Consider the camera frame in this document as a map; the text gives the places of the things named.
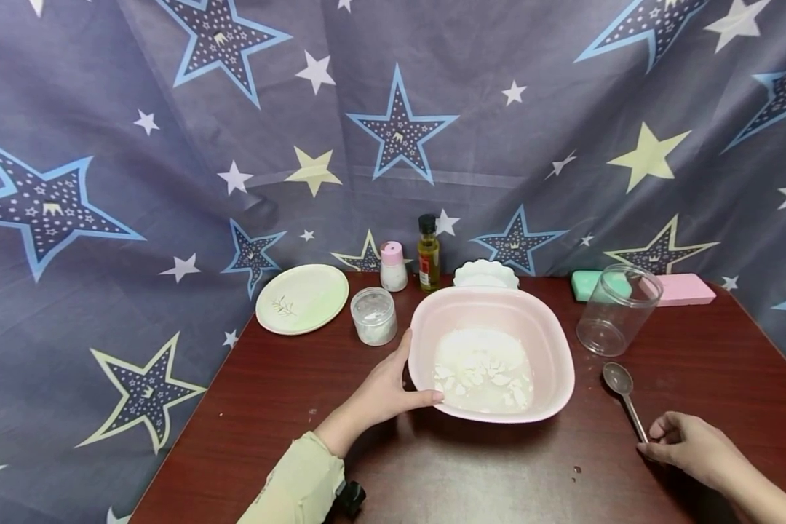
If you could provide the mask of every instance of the pink plastic basin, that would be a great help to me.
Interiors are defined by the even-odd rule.
[[[478,413],[438,404],[443,413],[495,424],[524,424],[552,417],[573,394],[573,359],[553,311],[523,291],[499,287],[447,287],[419,304],[411,321],[408,368],[417,390],[434,388],[435,355],[446,333],[468,328],[500,330],[516,338],[531,366],[533,394],[522,413]]]

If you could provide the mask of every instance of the pink soap bar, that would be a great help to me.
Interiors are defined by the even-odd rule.
[[[658,275],[658,280],[664,286],[664,294],[660,297],[658,307],[664,306],[689,306],[703,303],[712,303],[716,293],[695,274]],[[643,292],[652,291],[647,282],[641,280]]]

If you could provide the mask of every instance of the white powder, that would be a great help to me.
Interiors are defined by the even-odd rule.
[[[445,403],[481,413],[521,413],[533,385],[524,346],[503,331],[481,327],[443,336],[434,362],[434,387]]]

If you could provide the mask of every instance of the light green sleeve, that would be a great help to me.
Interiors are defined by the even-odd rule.
[[[279,459],[237,524],[321,524],[343,481],[343,460],[307,432]]]

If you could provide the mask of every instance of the fabric backdrop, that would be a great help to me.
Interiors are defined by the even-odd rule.
[[[786,0],[1,0],[0,523],[126,523],[262,285],[426,212],[786,355]]]

